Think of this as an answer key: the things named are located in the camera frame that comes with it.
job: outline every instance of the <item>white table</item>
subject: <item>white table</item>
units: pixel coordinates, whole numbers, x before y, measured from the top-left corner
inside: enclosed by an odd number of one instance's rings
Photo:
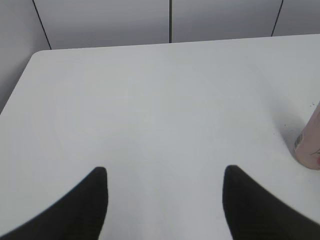
[[[320,223],[291,156],[320,100],[320,35],[40,51],[0,116],[0,235],[108,171],[102,240],[231,240],[236,164]]]

